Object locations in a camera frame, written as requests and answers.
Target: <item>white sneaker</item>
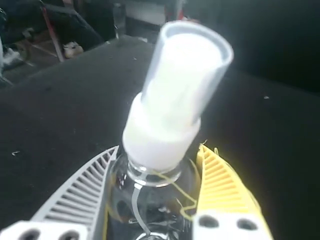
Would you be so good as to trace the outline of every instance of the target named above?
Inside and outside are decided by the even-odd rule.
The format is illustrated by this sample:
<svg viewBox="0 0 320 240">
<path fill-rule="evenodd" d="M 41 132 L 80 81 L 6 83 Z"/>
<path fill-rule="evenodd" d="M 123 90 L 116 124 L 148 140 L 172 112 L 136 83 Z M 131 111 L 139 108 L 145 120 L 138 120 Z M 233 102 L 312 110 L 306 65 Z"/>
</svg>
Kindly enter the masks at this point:
<svg viewBox="0 0 320 240">
<path fill-rule="evenodd" d="M 80 46 L 75 41 L 71 41 L 68 44 L 63 45 L 63 49 L 64 49 L 64 55 L 67 59 L 71 59 L 84 52 L 84 49 L 82 48 L 82 46 Z"/>
</svg>

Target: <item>bottle neck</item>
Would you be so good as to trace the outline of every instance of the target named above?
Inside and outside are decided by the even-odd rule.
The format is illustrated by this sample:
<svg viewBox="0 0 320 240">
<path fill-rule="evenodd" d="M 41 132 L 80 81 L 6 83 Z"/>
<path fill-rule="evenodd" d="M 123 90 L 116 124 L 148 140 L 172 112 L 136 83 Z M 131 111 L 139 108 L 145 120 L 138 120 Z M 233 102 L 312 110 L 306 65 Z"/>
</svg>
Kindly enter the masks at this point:
<svg viewBox="0 0 320 240">
<path fill-rule="evenodd" d="M 148 187 L 165 187 L 174 183 L 181 175 L 181 162 L 174 168 L 156 172 L 153 169 L 134 162 L 128 156 L 128 176 L 136 183 Z"/>
</svg>

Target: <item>black table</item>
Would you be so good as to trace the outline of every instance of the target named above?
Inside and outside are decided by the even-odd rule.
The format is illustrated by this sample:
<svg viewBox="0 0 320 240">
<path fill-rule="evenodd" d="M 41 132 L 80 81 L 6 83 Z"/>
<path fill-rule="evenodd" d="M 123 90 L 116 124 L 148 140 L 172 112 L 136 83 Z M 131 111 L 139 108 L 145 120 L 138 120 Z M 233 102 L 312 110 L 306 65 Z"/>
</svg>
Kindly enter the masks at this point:
<svg viewBox="0 0 320 240">
<path fill-rule="evenodd" d="M 29 219 L 86 161 L 118 145 L 153 46 L 125 37 L 0 92 L 0 228 Z M 317 239 L 320 98 L 232 69 L 198 141 L 218 147 L 275 239 Z"/>
</svg>

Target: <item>clear plastic bottle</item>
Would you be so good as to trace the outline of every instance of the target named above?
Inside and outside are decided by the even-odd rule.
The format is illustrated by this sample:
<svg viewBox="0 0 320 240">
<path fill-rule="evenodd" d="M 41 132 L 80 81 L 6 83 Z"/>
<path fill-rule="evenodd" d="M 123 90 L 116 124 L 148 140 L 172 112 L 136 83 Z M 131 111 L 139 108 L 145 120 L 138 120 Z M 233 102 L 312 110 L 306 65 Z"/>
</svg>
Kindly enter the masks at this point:
<svg viewBox="0 0 320 240">
<path fill-rule="evenodd" d="M 108 240 L 190 239 L 191 222 L 181 209 L 191 206 L 185 213 L 194 214 L 195 203 L 172 183 L 196 200 L 200 189 L 196 166 L 184 158 L 163 175 L 166 178 L 130 161 L 126 154 L 116 160 L 107 184 Z"/>
<path fill-rule="evenodd" d="M 186 151 L 233 58 L 209 28 L 165 24 L 107 180 L 108 240 L 187 240 L 200 178 Z"/>
</svg>

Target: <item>clear plastic cap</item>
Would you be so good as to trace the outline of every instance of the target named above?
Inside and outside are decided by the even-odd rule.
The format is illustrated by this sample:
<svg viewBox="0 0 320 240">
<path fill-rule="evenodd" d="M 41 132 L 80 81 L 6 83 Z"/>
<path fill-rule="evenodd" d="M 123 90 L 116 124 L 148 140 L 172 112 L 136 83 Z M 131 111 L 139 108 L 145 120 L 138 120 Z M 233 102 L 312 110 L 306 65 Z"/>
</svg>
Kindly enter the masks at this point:
<svg viewBox="0 0 320 240">
<path fill-rule="evenodd" d="M 233 56 L 230 44 L 207 27 L 187 21 L 166 23 L 141 97 L 152 124 L 174 134 L 199 121 Z"/>
</svg>

